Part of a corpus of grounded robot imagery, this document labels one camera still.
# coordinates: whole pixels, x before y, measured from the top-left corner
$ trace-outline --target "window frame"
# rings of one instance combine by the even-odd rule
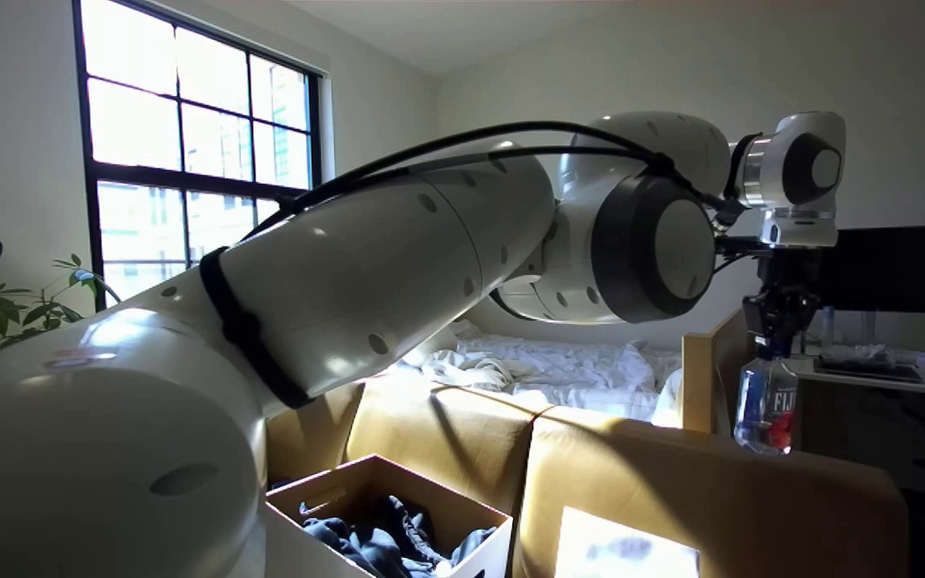
[[[76,57],[76,105],[81,105],[81,153],[83,153],[83,190],[86,190],[86,220],[88,220],[88,264],[94,270],[103,275],[105,260],[103,260],[103,217],[98,217],[98,184],[131,184],[131,185],[161,185],[161,190],[175,190],[178,193],[178,217],[181,217],[181,260],[186,265],[193,265],[193,239],[188,239],[188,193],[218,193],[218,195],[251,195],[251,200],[274,200],[274,203],[284,203],[294,200],[308,190],[294,190],[294,185],[276,185],[276,184],[254,184],[255,178],[255,123],[274,126],[274,127],[291,127],[283,123],[268,123],[263,115],[254,115],[254,69],[251,69],[251,57],[265,57],[278,66],[290,66],[294,73],[305,77],[305,127],[291,127],[294,135],[305,135],[308,141],[308,184],[319,185],[321,173],[325,173],[325,135],[321,135],[321,79],[325,73],[291,59],[259,42],[230,36],[218,25],[188,19],[175,10],[156,5],[156,2],[144,2],[144,0],[111,0],[119,5],[138,10],[144,17],[153,17],[173,27],[188,27],[195,36],[206,36],[211,42],[220,42],[233,50],[245,53],[245,88],[246,88],[246,112],[236,109],[223,109],[223,105],[211,105],[203,98],[188,98],[178,88],[173,96],[161,96],[153,88],[135,86],[135,84],[120,84],[120,79],[103,79],[96,73],[86,69],[86,38],[83,38],[83,0],[71,0],[71,17],[73,17],[73,57]],[[178,170],[164,170],[164,168],[129,168],[129,164],[105,164],[94,157],[94,115],[88,115],[88,79],[109,84],[109,86],[129,86],[138,92],[149,92],[161,98],[169,98],[175,105],[175,153],[178,153]],[[186,138],[186,123],[181,123],[181,105],[195,105],[195,109],[209,109],[209,112],[220,112],[220,115],[233,115],[246,123],[246,135],[251,135],[251,177],[246,178],[230,178],[230,177],[209,177],[209,173],[188,173],[186,170],[186,149],[181,149],[181,138]]]

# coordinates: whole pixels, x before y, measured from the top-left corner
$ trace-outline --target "cardboard box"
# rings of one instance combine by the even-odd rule
[[[305,508],[312,516],[365,520],[377,497],[399,494],[404,504],[426,509],[432,527],[432,549],[453,551],[473,530],[494,527],[490,535],[473,549],[446,578],[499,578],[508,573],[508,544],[514,520],[480,501],[444,488],[389,460],[365,455],[331,472],[299,477],[265,494],[265,578],[321,573],[321,578],[365,578],[360,565],[337,549],[308,535],[299,522]]]

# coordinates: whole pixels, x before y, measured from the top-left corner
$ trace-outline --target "plastic bottle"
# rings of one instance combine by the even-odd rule
[[[790,453],[795,374],[782,358],[752,358],[741,370],[733,438],[753,453]]]

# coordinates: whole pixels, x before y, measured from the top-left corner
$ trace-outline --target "wall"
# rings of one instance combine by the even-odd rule
[[[841,225],[925,225],[925,0],[638,0],[446,77],[435,101],[444,132],[505,117],[580,123],[617,109],[678,109],[733,138],[771,127],[790,109],[839,109],[847,117]],[[573,335],[708,328],[746,288],[752,265],[734,265],[678,322]],[[494,312],[476,322],[545,335]]]
[[[328,173],[432,132],[431,77],[283,0],[169,5],[328,73]],[[53,255],[88,252],[83,195],[71,0],[0,0],[0,279],[41,285]]]

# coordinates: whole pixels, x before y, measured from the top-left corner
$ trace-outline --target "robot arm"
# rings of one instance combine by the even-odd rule
[[[711,126],[599,117],[528,147],[558,168],[497,141],[335,178],[203,270],[2,349],[0,573],[251,573],[268,406],[395,361],[490,292],[551,323],[707,292],[708,212],[733,207]]]

